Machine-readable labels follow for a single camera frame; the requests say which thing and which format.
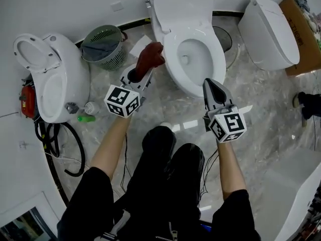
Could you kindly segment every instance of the black sleeve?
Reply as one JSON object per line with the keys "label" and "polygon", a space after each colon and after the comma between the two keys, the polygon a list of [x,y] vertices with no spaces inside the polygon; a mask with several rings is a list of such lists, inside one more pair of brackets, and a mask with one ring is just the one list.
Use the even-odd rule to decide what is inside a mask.
{"label": "black sleeve", "polygon": [[113,225],[109,177],[98,168],[86,171],[57,224],[58,240],[94,240]]}
{"label": "black sleeve", "polygon": [[230,194],[214,213],[211,235],[213,240],[260,240],[246,190]]}

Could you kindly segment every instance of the white box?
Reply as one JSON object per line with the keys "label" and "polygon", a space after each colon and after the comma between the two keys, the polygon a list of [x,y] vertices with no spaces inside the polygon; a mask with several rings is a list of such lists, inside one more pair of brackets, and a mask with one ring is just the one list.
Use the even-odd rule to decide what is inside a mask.
{"label": "white box", "polygon": [[139,106],[139,93],[111,85],[104,102],[110,113],[128,118]]}
{"label": "white box", "polygon": [[219,143],[236,140],[247,131],[244,116],[239,112],[214,115],[209,128]]}

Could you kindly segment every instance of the vacuum hose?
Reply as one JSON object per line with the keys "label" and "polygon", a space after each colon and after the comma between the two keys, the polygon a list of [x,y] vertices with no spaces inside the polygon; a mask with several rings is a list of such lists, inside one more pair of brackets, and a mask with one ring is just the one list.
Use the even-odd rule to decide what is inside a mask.
{"label": "vacuum hose", "polygon": [[[38,120],[35,122],[35,132],[36,132],[36,136],[37,138],[41,141],[41,142],[44,142],[47,146],[47,148],[50,150],[50,152],[53,154],[53,156],[55,157],[59,157],[60,156],[60,152],[59,152],[59,145],[58,145],[58,133],[59,133],[59,130],[60,130],[60,124],[64,125],[67,129],[70,130],[70,132],[73,134],[73,136],[75,137],[76,141],[77,141],[77,144],[79,146],[79,149],[80,149],[80,155],[81,155],[81,164],[80,164],[80,169],[77,173],[72,173],[68,170],[65,170],[65,172],[72,176],[72,177],[79,177],[81,176],[84,171],[85,171],[85,161],[86,161],[86,158],[85,158],[85,150],[84,150],[84,147],[80,141],[80,138],[79,136],[77,135],[77,132],[74,130],[73,127],[71,127],[68,123],[60,123],[60,124],[52,124],[50,123],[47,127],[47,130],[46,130],[46,134],[44,136],[44,138],[42,138],[39,133],[38,133],[38,125],[39,125],[39,122],[42,121],[42,119]],[[54,126],[54,135],[50,138],[50,129],[51,127]],[[54,142],[54,145],[55,145],[55,149],[53,149],[51,143]]]}

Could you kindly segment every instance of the person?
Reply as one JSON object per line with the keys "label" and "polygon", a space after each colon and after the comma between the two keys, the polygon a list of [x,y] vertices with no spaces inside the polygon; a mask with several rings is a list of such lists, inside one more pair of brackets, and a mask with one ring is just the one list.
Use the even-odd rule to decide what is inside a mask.
{"label": "person", "polygon": [[307,120],[313,115],[321,117],[321,96],[320,94],[306,94],[304,92],[297,93],[293,100],[294,108],[299,108],[303,105],[302,112],[302,127],[306,127]]}
{"label": "person", "polygon": [[[170,128],[158,126],[142,141],[143,153],[114,203],[110,181],[131,117],[117,117],[103,138],[59,221],[58,240],[260,240],[245,181],[230,143],[218,144],[224,203],[208,232],[198,209],[204,155],[194,144],[176,143]],[[121,222],[125,214],[130,217]]]}

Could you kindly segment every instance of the white toilet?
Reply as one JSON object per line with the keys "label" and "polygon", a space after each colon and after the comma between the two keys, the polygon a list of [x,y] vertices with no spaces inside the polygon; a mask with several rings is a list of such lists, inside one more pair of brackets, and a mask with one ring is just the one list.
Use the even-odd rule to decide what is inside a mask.
{"label": "white toilet", "polygon": [[31,72],[41,118],[48,123],[63,123],[75,117],[65,104],[83,107],[90,90],[89,67],[78,48],[57,33],[41,39],[21,34],[14,41],[14,54]]}
{"label": "white toilet", "polygon": [[295,37],[276,2],[251,0],[238,27],[249,56],[260,69],[280,70],[299,63]]}
{"label": "white toilet", "polygon": [[212,27],[214,0],[149,0],[151,24],[164,45],[166,68],[192,97],[204,97],[203,82],[223,84],[226,62]]}

